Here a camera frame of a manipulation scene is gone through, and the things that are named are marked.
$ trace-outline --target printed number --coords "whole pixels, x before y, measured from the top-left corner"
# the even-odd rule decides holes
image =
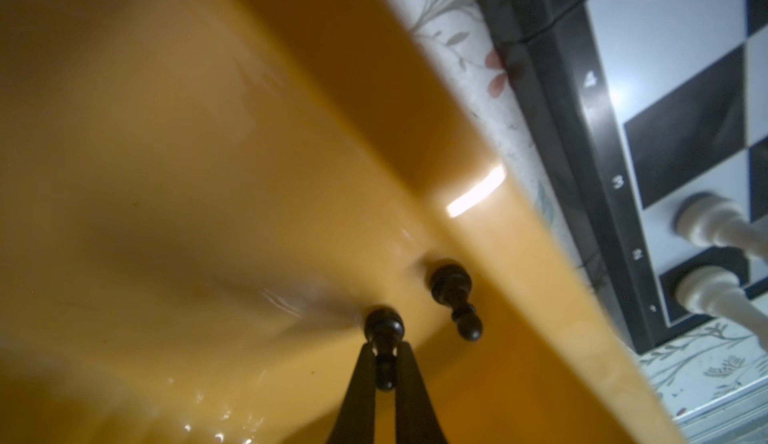
[[[584,86],[585,87],[594,87],[598,85],[598,78],[594,75],[594,71],[590,70],[587,73],[587,76],[584,78]]]

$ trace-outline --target floral tablecloth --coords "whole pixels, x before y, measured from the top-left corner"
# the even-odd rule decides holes
[[[474,117],[478,129],[507,159],[574,268],[581,269],[552,184],[475,0],[388,1],[448,89]],[[768,295],[756,303],[768,311]],[[754,335],[721,319],[637,356],[637,363],[676,417],[709,406],[768,375],[768,354]]]

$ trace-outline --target white chess piece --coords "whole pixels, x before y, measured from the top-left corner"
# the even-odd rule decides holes
[[[694,314],[724,317],[752,331],[768,352],[768,316],[760,312],[739,287],[739,277],[717,266],[692,270],[675,289],[675,298]]]
[[[733,200],[708,195],[683,209],[677,233],[699,247],[736,247],[749,257],[768,259],[768,237],[752,226]]]

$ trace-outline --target yellow container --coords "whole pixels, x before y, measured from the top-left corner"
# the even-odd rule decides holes
[[[0,7],[3,442],[324,442],[379,304],[454,444],[682,442],[380,0]]]

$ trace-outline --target chessboard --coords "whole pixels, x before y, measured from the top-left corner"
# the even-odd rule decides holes
[[[767,290],[765,261],[696,247],[674,224],[714,193],[768,230],[768,0],[540,0],[550,13],[538,26],[536,0],[510,0],[511,19],[479,1],[582,257],[597,253],[635,349],[706,322],[674,299],[697,266],[731,270],[750,297]]]

